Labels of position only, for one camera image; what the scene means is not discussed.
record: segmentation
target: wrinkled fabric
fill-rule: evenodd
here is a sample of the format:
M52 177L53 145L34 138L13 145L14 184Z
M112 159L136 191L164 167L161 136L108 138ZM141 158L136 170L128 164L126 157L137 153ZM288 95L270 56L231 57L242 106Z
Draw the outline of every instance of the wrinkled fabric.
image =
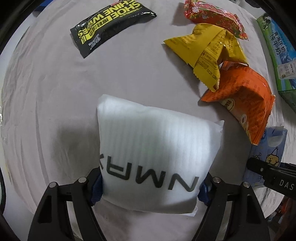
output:
M251 147L243 128L219 103L200 101L206 87L163 44L165 39L188 35L194 28L179 2L142 0L157 17L125 29L85 59L69 30L112 0L55 0L30 26L5 76L1 134L11 182L31 212L51 181L72 183L99 166L96 106L102 94L213 122L225 120L221 148L210 173L228 183L241 183ZM268 126L285 124L288 135L282 161L295 163L296 114L276 91L271 58L256 19L228 0L209 2L237 14L245 27L249 41L239 42L250 67L268 81L276 95ZM265 216L282 199L281 194L266 188L255 192ZM205 213L204 204L197 205L195 217L186 217L129 211L101 200L94 213L107 240L185 241L192 239ZM71 204L69 211L78 233Z

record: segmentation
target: cartoon character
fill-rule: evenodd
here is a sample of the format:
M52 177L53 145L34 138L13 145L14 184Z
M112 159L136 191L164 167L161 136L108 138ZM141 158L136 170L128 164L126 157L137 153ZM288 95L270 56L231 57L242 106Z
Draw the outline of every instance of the cartoon character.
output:
M263 133L263 135L262 135L262 137L261 137L261 140L263 140L264 138L265 138L265 136L266 136L266 130L264 131L264 133Z
M265 24L263 25L263 30L269 28L269 25L270 25L270 23L271 23L271 21L270 21L269 18L270 18L270 17L268 16L267 13L264 13L264 14L262 15L262 19L263 19L263 21L265 22Z
M273 152L267 155L265 162L278 167L279 166L279 157L277 156L278 147L276 147Z
M254 157L254 158L256 158L256 159L260 160L260 157L259 157L259 156L261 156L261 152L259 152L259 154L258 154L258 155L255 155L255 156L252 156L252 157Z
M264 182L261 175L258 175L250 170L246 171L244 179L246 179L247 182L253 183L252 187L260 186Z

